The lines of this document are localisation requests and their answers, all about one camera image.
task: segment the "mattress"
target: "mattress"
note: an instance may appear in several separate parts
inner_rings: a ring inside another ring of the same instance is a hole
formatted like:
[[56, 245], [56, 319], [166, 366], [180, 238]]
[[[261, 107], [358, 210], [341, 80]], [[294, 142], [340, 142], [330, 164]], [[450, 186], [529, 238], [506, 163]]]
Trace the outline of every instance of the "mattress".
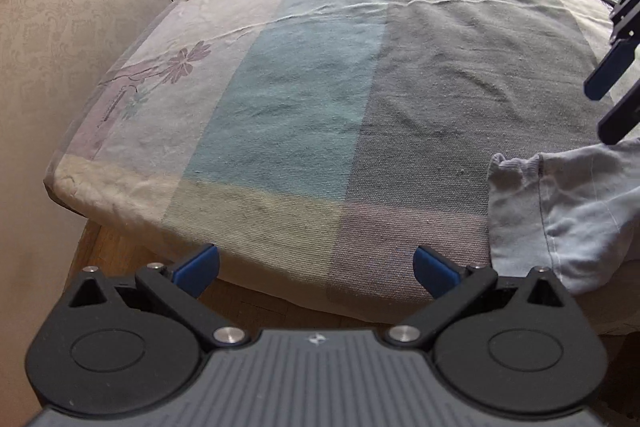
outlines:
[[177, 0], [100, 80], [54, 200], [220, 277], [392, 323], [428, 244], [488, 264], [486, 169], [596, 142], [607, 0]]

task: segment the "silver bolt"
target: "silver bolt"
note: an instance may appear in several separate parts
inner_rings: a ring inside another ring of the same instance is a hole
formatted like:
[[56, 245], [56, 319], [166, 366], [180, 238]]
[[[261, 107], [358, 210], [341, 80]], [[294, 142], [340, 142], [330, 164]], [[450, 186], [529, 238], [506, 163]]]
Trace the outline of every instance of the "silver bolt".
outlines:
[[246, 334], [240, 328], [226, 326], [213, 332], [213, 338], [223, 344], [237, 344], [244, 340]]
[[413, 342], [420, 337], [420, 330], [413, 326], [394, 326], [389, 328], [389, 336], [398, 342]]

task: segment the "white logo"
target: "white logo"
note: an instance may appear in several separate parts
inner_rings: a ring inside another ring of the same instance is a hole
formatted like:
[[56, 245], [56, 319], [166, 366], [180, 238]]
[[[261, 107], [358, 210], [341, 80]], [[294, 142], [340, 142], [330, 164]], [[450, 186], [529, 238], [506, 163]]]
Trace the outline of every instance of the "white logo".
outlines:
[[315, 346], [319, 346], [326, 340], [326, 336], [324, 336], [322, 333], [314, 333], [312, 335], [309, 335], [306, 339]]

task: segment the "folded clothing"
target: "folded clothing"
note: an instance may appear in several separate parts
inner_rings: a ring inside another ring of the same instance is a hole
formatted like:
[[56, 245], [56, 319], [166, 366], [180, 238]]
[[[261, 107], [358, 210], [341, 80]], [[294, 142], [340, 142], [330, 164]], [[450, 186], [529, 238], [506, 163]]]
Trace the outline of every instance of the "folded clothing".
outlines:
[[489, 166], [489, 244], [500, 275], [550, 266], [574, 294], [640, 259], [640, 139]]

